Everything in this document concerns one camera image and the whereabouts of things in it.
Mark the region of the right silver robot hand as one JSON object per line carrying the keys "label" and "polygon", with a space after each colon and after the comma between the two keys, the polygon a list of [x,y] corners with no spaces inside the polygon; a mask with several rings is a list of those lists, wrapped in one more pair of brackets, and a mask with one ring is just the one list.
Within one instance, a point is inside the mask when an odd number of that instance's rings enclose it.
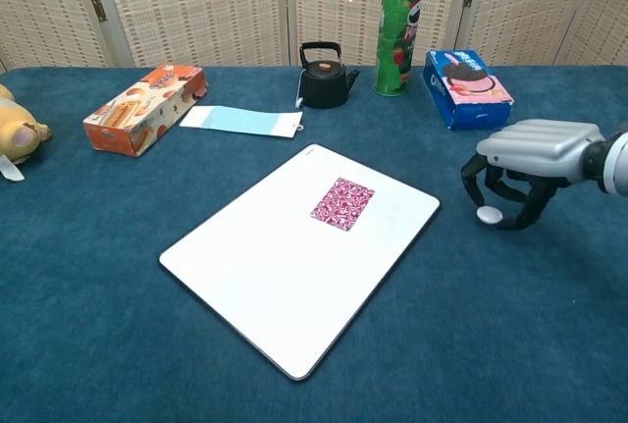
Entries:
{"label": "right silver robot hand", "polygon": [[[524,120],[479,141],[461,179],[481,222],[519,231],[539,220],[559,189],[587,180],[599,183],[608,149],[609,141],[595,124]],[[522,204],[517,216],[505,218],[486,204],[477,184],[481,173],[489,190]]]}

